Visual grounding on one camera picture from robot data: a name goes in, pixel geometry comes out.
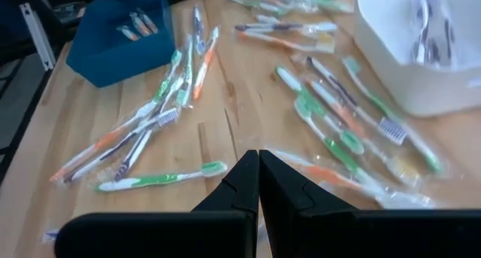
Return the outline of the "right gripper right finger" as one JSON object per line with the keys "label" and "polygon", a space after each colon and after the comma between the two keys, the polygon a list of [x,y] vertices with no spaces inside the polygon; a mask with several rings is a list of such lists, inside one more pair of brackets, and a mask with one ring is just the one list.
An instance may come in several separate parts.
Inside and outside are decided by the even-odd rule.
{"label": "right gripper right finger", "polygon": [[481,258],[481,210],[361,210],[268,150],[259,164],[273,258]]}

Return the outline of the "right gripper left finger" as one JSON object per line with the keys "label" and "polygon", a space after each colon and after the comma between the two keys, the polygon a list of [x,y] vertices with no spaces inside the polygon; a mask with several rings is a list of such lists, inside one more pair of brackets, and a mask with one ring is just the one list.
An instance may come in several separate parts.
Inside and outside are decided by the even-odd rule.
{"label": "right gripper left finger", "polygon": [[67,222],[55,258],[255,258],[259,155],[248,150],[190,212],[91,213]]}

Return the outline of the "white plastic bin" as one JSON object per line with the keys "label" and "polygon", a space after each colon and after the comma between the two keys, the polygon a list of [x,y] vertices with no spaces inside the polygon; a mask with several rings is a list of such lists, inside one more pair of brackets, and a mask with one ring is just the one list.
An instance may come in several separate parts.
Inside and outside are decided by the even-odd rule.
{"label": "white plastic bin", "polygon": [[[416,0],[356,0],[354,39],[394,100],[408,113],[431,117],[481,106],[481,0],[428,0],[432,15],[423,65],[414,60],[419,36]],[[453,64],[443,15],[452,22]]]}

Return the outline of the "teal plastic bin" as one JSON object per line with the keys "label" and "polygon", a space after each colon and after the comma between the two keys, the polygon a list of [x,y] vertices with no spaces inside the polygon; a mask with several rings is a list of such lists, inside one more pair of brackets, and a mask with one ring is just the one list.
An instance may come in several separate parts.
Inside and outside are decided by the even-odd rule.
{"label": "teal plastic bin", "polygon": [[[157,33],[129,40],[117,28],[131,26],[141,9]],[[106,87],[168,64],[176,50],[168,0],[95,0],[85,10],[66,63],[96,87]]]}

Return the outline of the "white metal bracket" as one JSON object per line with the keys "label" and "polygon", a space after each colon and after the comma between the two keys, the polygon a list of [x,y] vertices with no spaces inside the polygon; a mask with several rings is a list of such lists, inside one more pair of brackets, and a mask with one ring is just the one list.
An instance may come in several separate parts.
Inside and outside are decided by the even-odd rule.
{"label": "white metal bracket", "polygon": [[37,53],[41,58],[44,70],[53,70],[56,64],[56,58],[53,54],[53,49],[40,17],[37,12],[32,9],[29,3],[21,4],[20,11],[23,15],[23,19],[26,21],[26,25],[29,29]]}

